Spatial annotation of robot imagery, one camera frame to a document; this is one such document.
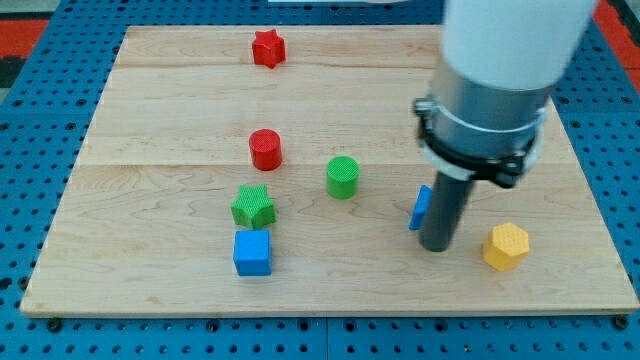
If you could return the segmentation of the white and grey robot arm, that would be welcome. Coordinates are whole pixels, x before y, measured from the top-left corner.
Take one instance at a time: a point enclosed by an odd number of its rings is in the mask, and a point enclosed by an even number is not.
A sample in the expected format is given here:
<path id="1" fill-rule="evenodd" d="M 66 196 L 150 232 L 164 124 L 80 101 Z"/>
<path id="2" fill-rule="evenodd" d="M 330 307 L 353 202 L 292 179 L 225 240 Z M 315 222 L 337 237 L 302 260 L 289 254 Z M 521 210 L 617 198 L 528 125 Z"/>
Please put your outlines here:
<path id="1" fill-rule="evenodd" d="M 439 63 L 426 99 L 425 157 L 456 180 L 514 158 L 528 171 L 542 144 L 546 103 L 595 0 L 449 0 Z"/>

